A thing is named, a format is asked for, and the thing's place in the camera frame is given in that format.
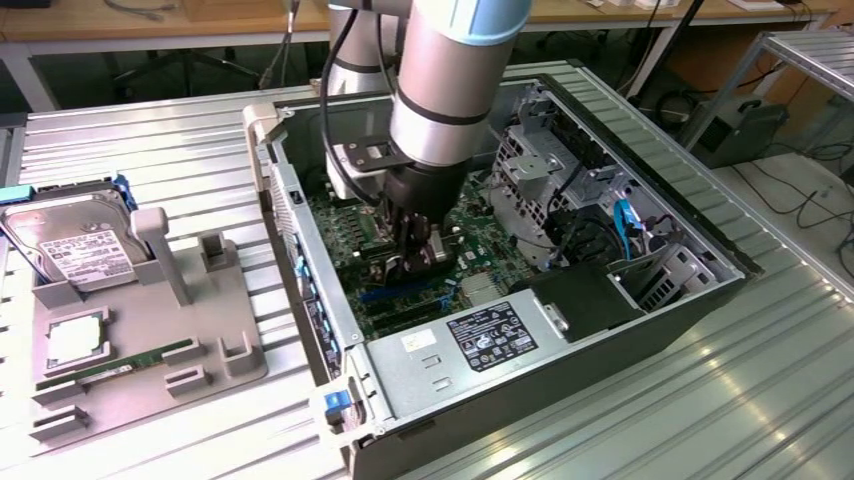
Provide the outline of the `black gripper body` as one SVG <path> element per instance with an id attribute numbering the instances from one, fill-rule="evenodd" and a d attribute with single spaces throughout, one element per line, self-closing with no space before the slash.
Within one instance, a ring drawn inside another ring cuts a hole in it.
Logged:
<path id="1" fill-rule="evenodd" d="M 384 202 L 393 201 L 404 211 L 442 225 L 457 206 L 469 173 L 470 161 L 446 167 L 413 162 L 386 171 Z"/>

